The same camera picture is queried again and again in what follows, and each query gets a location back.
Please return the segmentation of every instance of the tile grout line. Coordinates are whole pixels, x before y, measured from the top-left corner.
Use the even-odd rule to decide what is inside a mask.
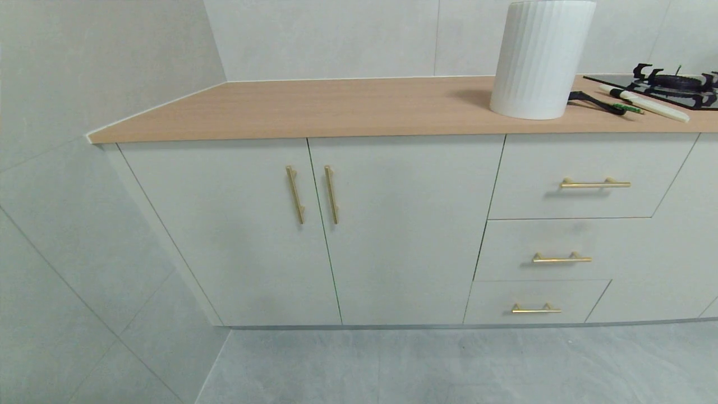
[[[22,231],[22,229],[20,228],[20,226],[17,225],[17,223],[15,222],[15,220],[13,220],[13,218],[10,217],[10,215],[5,211],[5,208],[3,208],[2,206],[0,206],[0,211],[1,211],[2,213],[4,213],[5,216],[7,216],[7,218],[10,220],[10,222],[13,224],[13,226],[15,226],[15,228],[20,232],[20,234],[22,234],[22,236],[27,240],[27,242],[30,244],[30,246],[32,247],[32,249],[34,249],[35,252],[42,258],[42,260],[45,261],[45,263],[47,264],[47,266],[50,267],[50,269],[51,269],[58,277],[60,277],[60,280],[62,281],[62,283],[64,283],[65,286],[67,286],[67,287],[75,294],[75,296],[77,296],[78,299],[80,299],[80,301],[83,303],[83,305],[85,305],[85,307],[105,326],[105,328],[107,328],[117,339],[120,339],[120,336],[119,336],[115,331],[113,331],[113,329],[110,328],[110,326],[107,325],[107,323],[90,307],[90,305],[87,304],[87,302],[85,301],[85,299],[83,299],[82,296],[80,296],[80,295],[77,293],[77,291],[76,291],[72,286],[70,286],[69,283],[67,283],[67,281],[65,280],[65,278],[55,269],[55,267],[54,267],[52,264],[50,264],[50,261],[48,261],[47,258],[45,258],[45,256],[40,252],[40,250],[39,250],[39,249],[35,246],[35,244],[30,240],[30,238],[27,236],[27,234],[25,234],[25,232]]]
[[[70,139],[70,140],[66,140],[66,141],[64,141],[64,142],[62,142],[62,143],[60,143],[60,144],[58,144],[57,146],[53,146],[53,147],[49,148],[48,150],[45,150],[44,152],[40,152],[40,153],[38,153],[38,154],[36,154],[36,155],[33,155],[33,156],[28,157],[28,158],[25,159],[25,160],[22,160],[21,162],[18,162],[18,163],[16,163],[16,164],[13,164],[13,165],[11,165],[11,166],[9,166],[9,167],[5,167],[5,168],[3,168],[3,169],[0,170],[0,174],[5,173],[5,172],[8,171],[8,170],[12,170],[12,169],[15,168],[15,167],[19,167],[19,166],[25,164],[26,162],[29,162],[30,160],[35,160],[36,158],[38,158],[38,157],[40,157],[40,156],[44,156],[44,155],[46,155],[47,153],[49,153],[49,152],[51,152],[51,151],[53,151],[53,150],[60,149],[61,147],[66,146],[67,144],[72,143],[72,142],[74,142],[74,141],[77,140],[77,139],[80,139],[82,136],[84,136],[84,135],[75,136],[75,137],[73,137],[73,138]]]
[[[145,300],[144,303],[142,303],[142,306],[140,306],[139,310],[134,314],[134,316],[132,316],[132,319],[130,319],[130,321],[127,323],[127,325],[125,325],[122,328],[122,331],[120,331],[119,334],[117,334],[118,338],[120,337],[120,335],[122,335],[123,332],[125,332],[125,330],[127,330],[128,327],[130,327],[130,324],[132,324],[132,321],[134,321],[134,319],[137,318],[137,315],[139,314],[139,312],[142,311],[142,309],[145,306],[147,306],[147,303],[149,303],[149,301],[152,300],[152,298],[157,294],[157,291],[167,282],[169,277],[171,277],[176,271],[177,271],[176,269],[169,271],[169,274],[165,277],[165,279],[163,279],[163,281],[161,281],[159,283],[159,287],[157,289],[155,289],[154,292],[152,292],[152,294],[149,295],[147,300]]]
[[[381,333],[377,335],[377,346],[378,346],[378,352],[377,352],[377,365],[376,365],[376,404],[381,403]]]
[[[217,51],[217,59],[220,62],[220,67],[222,68],[222,77],[224,77],[224,82],[227,82],[227,70],[224,67],[224,61],[222,60],[222,55],[220,54],[220,47],[217,45],[217,38],[215,37],[215,29],[212,27],[212,21],[210,20],[210,13],[207,11],[207,4],[205,2],[202,2],[202,7],[205,10],[205,18],[207,18],[207,25],[210,26],[210,34],[212,34],[212,42],[215,44],[215,50]]]
[[[125,348],[127,348],[127,350],[132,354],[132,356],[134,356],[137,360],[139,360],[139,362],[142,363],[142,364],[147,368],[147,370],[149,370],[149,372],[152,373],[152,375],[155,376],[155,377],[159,380],[159,382],[162,383],[162,384],[169,390],[169,392],[172,393],[173,396],[175,396],[175,397],[179,400],[180,403],[182,403],[182,404],[188,404],[188,403],[185,403],[185,402],[182,400],[182,398],[180,398],[180,397],[177,395],[177,393],[174,392],[173,389],[169,388],[169,386],[167,385],[167,383],[165,383],[164,380],[163,380],[157,373],[154,372],[154,370],[152,370],[149,366],[147,366],[146,363],[144,363],[144,360],[142,360],[141,357],[139,357],[136,353],[134,353],[134,351],[133,351],[132,349],[130,349],[130,347],[127,346],[127,344],[125,344],[125,341],[122,341],[121,338],[117,338],[117,340],[120,342],[120,344],[124,345]]]
[[[437,59],[439,54],[439,22],[442,15],[442,0],[437,0],[437,30],[434,35],[434,76],[437,75]]]
[[[653,58],[653,51],[656,50],[656,45],[658,44],[658,38],[661,37],[661,31],[663,30],[663,26],[666,23],[666,18],[668,17],[668,10],[671,8],[671,2],[672,0],[669,0],[666,4],[666,9],[663,11],[663,18],[661,19],[661,23],[658,26],[658,31],[656,33],[656,38],[653,40],[653,45],[651,45],[651,51],[648,53],[648,61]]]
[[[20,166],[20,165],[23,165],[23,164],[25,164],[26,162],[29,162],[30,160],[34,160],[34,159],[36,159],[36,158],[38,158],[38,157],[40,157],[40,156],[42,156],[42,155],[46,155],[47,153],[49,153],[49,152],[51,152],[51,151],[53,151],[53,150],[59,149],[59,148],[61,148],[62,146],[67,145],[68,143],[72,143],[72,142],[74,142],[75,140],[80,139],[81,137],[82,137],[82,138],[85,138],[85,139],[88,139],[88,136],[90,136],[91,134],[93,134],[93,133],[95,133],[95,132],[99,132],[99,131],[102,130],[102,129],[106,129],[106,128],[111,127],[111,126],[113,126],[113,125],[115,125],[115,124],[119,124],[119,123],[122,122],[122,121],[126,121],[127,119],[134,118],[135,116],[142,115],[142,114],[144,114],[145,112],[150,112],[150,111],[153,110],[153,109],[157,109],[157,108],[159,108],[159,107],[161,107],[161,106],[165,106],[165,105],[167,105],[167,104],[171,104],[171,103],[173,103],[173,102],[175,102],[175,101],[179,101],[179,100],[181,100],[181,99],[183,99],[183,98],[187,98],[187,97],[189,97],[189,96],[194,96],[194,95],[197,94],[197,93],[201,93],[201,92],[206,91],[206,90],[209,90],[209,89],[211,89],[211,88],[214,88],[214,87],[217,87],[217,86],[221,86],[221,85],[223,85],[223,84],[225,84],[225,83],[227,83],[227,78],[226,78],[226,77],[225,77],[225,80],[224,80],[222,83],[215,84],[215,85],[209,86],[209,87],[207,87],[207,88],[203,88],[202,90],[195,91],[195,92],[193,92],[193,93],[187,94],[187,95],[185,95],[185,96],[181,96],[181,97],[179,97],[179,98],[175,98],[175,99],[173,99],[173,100],[171,100],[171,101],[164,102],[164,103],[162,103],[162,104],[160,104],[160,105],[157,105],[157,106],[153,106],[153,107],[151,107],[151,108],[144,109],[143,111],[140,111],[140,112],[138,112],[138,113],[136,113],[136,114],[132,114],[132,115],[127,116],[127,117],[125,117],[125,118],[119,119],[118,121],[113,121],[113,122],[111,122],[110,124],[103,125],[103,126],[97,128],[97,129],[93,129],[93,130],[89,131],[89,132],[86,133],[86,134],[76,135],[76,136],[72,137],[72,138],[69,139],[69,140],[66,140],[66,141],[64,141],[64,142],[62,142],[62,143],[60,143],[60,144],[58,144],[58,145],[56,145],[56,146],[53,146],[53,147],[49,148],[48,150],[45,150],[45,151],[43,151],[43,152],[40,152],[40,153],[38,153],[38,154],[36,154],[36,155],[32,155],[32,156],[28,157],[27,159],[22,160],[21,162],[18,162],[18,163],[16,163],[16,164],[10,165],[9,167],[5,167],[5,168],[0,169],[0,174],[6,172],[7,170],[11,170],[11,169],[13,169],[13,168],[15,168],[15,167],[18,167],[18,166]]]
[[[75,396],[80,391],[80,387],[82,387],[85,384],[85,381],[87,381],[87,379],[90,377],[90,375],[93,374],[93,372],[95,372],[95,369],[97,369],[97,366],[100,365],[100,362],[102,362],[102,359],[105,359],[105,357],[107,356],[107,353],[110,352],[110,349],[112,349],[112,347],[115,346],[115,344],[117,344],[118,342],[120,342],[120,339],[115,338],[115,341],[112,341],[112,344],[110,344],[110,346],[107,347],[105,352],[102,353],[102,355],[100,355],[100,359],[98,359],[98,361],[95,362],[95,364],[92,366],[92,369],[90,369],[90,371],[87,373],[87,376],[83,377],[83,381],[80,382],[80,384],[77,387],[75,387],[73,394],[70,396],[70,399],[67,401],[68,403],[71,403],[75,399]]]
[[[217,366],[217,362],[220,361],[220,356],[222,355],[222,352],[224,352],[225,346],[227,346],[227,341],[229,341],[229,337],[234,332],[233,329],[229,329],[229,332],[227,333],[227,338],[225,338],[225,341],[222,343],[222,348],[220,348],[220,351],[217,353],[217,357],[215,358],[215,361],[212,363],[212,367],[210,368],[210,371],[207,372],[207,377],[205,377],[205,381],[202,383],[202,387],[200,388],[200,392],[197,393],[197,398],[195,398],[194,404],[197,404],[197,401],[202,396],[202,392],[205,391],[205,387],[207,387],[207,381],[210,379],[210,376],[212,375],[212,371]]]
[[[4,209],[2,206],[0,206],[0,211],[1,211],[2,213],[4,213],[5,216],[7,216],[8,220],[10,220],[10,223],[12,223],[13,226],[15,226],[15,228],[20,232],[20,234],[21,234],[21,235],[27,240],[27,242],[30,244],[30,246],[32,247],[32,249],[34,249],[35,252],[42,258],[42,260],[45,261],[45,263],[47,264],[47,266],[50,267],[50,269],[51,269],[53,272],[55,272],[55,274],[57,274],[57,276],[61,279],[61,281],[75,294],[75,296],[78,297],[78,299],[80,299],[80,302],[82,302],[82,304],[85,305],[85,307],[86,307],[86,308],[102,323],[102,325],[104,325],[105,328],[106,328],[108,331],[110,331],[110,333],[115,337],[115,341],[114,341],[112,344],[110,344],[109,348],[107,348],[107,350],[105,351],[105,353],[102,354],[102,356],[101,356],[100,359],[97,361],[97,363],[95,363],[95,366],[92,368],[92,370],[87,374],[87,376],[85,376],[85,378],[83,379],[83,381],[82,381],[82,382],[78,385],[78,387],[75,389],[75,392],[73,392],[73,397],[77,394],[78,390],[80,389],[80,387],[82,386],[82,384],[87,380],[87,378],[90,377],[90,375],[91,375],[92,372],[95,370],[95,368],[100,364],[100,362],[102,361],[102,359],[107,355],[107,352],[110,350],[110,348],[112,348],[112,346],[113,346],[115,343],[120,342],[120,343],[123,344],[123,345],[127,348],[127,350],[129,350],[129,351],[137,358],[137,360],[139,360],[165,387],[167,387],[167,389],[168,389],[175,397],[177,397],[177,399],[178,399],[181,403],[186,404],[184,401],[182,401],[182,399],[180,399],[180,397],[179,397],[171,388],[169,388],[169,386],[164,382],[164,380],[162,380],[152,369],[150,369],[149,366],[147,366],[147,364],[144,363],[144,361],[143,361],[142,359],[140,359],[140,357],[138,357],[137,354],[135,354],[135,353],[129,348],[129,346],[127,346],[127,345],[124,343],[124,341],[122,341],[122,338],[120,338],[119,334],[117,334],[112,328],[110,328],[110,326],[107,325],[107,323],[87,304],[87,302],[85,302],[85,300],[82,299],[82,297],[80,297],[80,295],[77,293],[77,291],[75,291],[75,289],[74,289],[72,286],[70,286],[70,284],[67,283],[67,281],[62,277],[62,275],[55,269],[55,267],[54,267],[52,264],[50,264],[50,261],[48,261],[47,258],[45,258],[45,256],[40,252],[40,250],[35,246],[35,244],[30,240],[30,238],[25,234],[25,232],[22,231],[22,229],[20,229],[20,226],[17,225],[17,223],[15,222],[15,220],[13,220],[13,218],[10,217],[10,215],[5,211],[5,209]],[[152,293],[152,295],[154,295],[154,294],[158,291],[158,289],[159,289],[163,284],[164,284],[164,281],[163,281],[163,282],[160,284],[160,286]],[[144,307],[145,304],[147,304],[147,301],[145,301],[145,303],[142,305],[142,307],[140,307],[140,309],[137,311],[137,313],[135,313],[135,316],[137,316],[137,314],[139,313],[139,311]],[[122,331],[124,331],[124,330],[129,326],[129,324],[130,324],[131,322],[132,322],[132,320],[130,320],[130,322],[127,323],[127,325],[123,328]]]

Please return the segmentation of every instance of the stove burner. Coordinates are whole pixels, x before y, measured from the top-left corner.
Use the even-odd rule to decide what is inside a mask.
[[[638,66],[633,69],[633,77],[636,79],[636,81],[639,81],[642,84],[646,84],[650,87],[661,87],[661,89],[656,90],[660,91],[661,93],[666,92],[667,95],[673,95],[670,90],[675,90],[682,93],[703,93],[713,91],[713,87],[716,87],[716,85],[718,85],[718,81],[714,84],[715,76],[708,73],[703,73],[705,81],[702,81],[699,78],[678,75],[677,71],[675,75],[658,74],[662,72],[663,69],[653,69],[651,74],[646,77],[645,74],[643,74],[642,70],[643,68],[651,66],[653,65],[649,65],[647,63],[638,63]]]
[[[651,98],[695,111],[718,111],[718,71],[702,75],[659,74],[663,69],[652,69],[649,74],[638,64],[630,74],[585,75],[585,78],[642,94]]]

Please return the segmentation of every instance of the white cabinet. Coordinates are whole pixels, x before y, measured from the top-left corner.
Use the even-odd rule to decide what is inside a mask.
[[[583,323],[607,285],[607,280],[474,282],[465,323]]]
[[[716,297],[718,134],[701,134],[590,322],[696,318]]]
[[[502,144],[309,140],[344,324],[462,322]]]
[[[651,217],[695,139],[687,133],[510,134],[490,218]],[[619,184],[601,184],[611,180]],[[579,188],[606,185],[625,188]]]
[[[306,139],[121,149],[224,324],[340,324]]]
[[[620,277],[645,254],[640,240],[650,225],[651,219],[489,220],[476,280]]]

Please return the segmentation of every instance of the wall tile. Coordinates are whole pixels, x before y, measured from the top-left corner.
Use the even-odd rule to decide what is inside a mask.
[[[201,0],[3,1],[0,170],[224,81]]]
[[[494,75],[511,2],[442,0],[437,75]],[[668,0],[598,0],[579,72],[629,73],[648,60],[667,6]]]
[[[650,63],[674,72],[718,70],[718,1],[672,0]]]
[[[638,63],[647,63],[668,2],[598,0],[579,72],[631,73]]]
[[[205,0],[230,81],[428,76],[438,0]]]
[[[511,0],[442,0],[437,75],[495,75]]]
[[[174,267],[98,147],[83,138],[0,174],[0,205],[119,334]]]
[[[185,403],[193,403],[227,339],[211,327],[178,272],[170,275],[120,335]]]
[[[70,403],[182,404],[119,341],[82,383]]]
[[[0,211],[0,403],[65,404],[114,340]]]

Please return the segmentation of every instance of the floor tile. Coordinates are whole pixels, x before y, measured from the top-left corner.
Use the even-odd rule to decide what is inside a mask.
[[[0,403],[66,404],[113,341],[0,211]]]
[[[120,339],[185,403],[202,389],[229,330],[211,326],[194,295],[173,273]]]
[[[232,331],[197,404],[376,403],[376,331]]]
[[[120,341],[82,383],[70,404],[182,404]]]

